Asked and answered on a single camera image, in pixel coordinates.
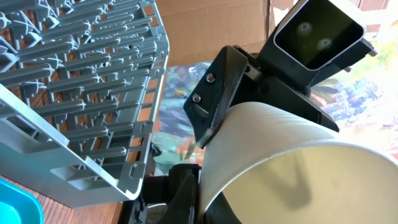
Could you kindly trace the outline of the white paper cup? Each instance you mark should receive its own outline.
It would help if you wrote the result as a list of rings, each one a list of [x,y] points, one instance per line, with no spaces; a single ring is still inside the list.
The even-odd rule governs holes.
[[[397,161],[273,106],[231,107],[205,149],[198,214],[241,223],[396,223]]]

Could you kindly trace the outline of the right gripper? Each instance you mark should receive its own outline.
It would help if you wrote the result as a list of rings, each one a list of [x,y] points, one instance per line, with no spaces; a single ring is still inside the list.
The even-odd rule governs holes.
[[[361,39],[323,68],[309,71],[290,63],[288,56],[266,43],[260,54],[252,57],[259,66],[259,75],[251,78],[243,77],[248,58],[239,47],[223,47],[183,105],[196,145],[204,148],[214,138],[235,93],[236,104],[265,103],[338,132],[331,116],[310,100],[311,87],[342,70],[348,71],[365,56],[377,54],[370,42]]]

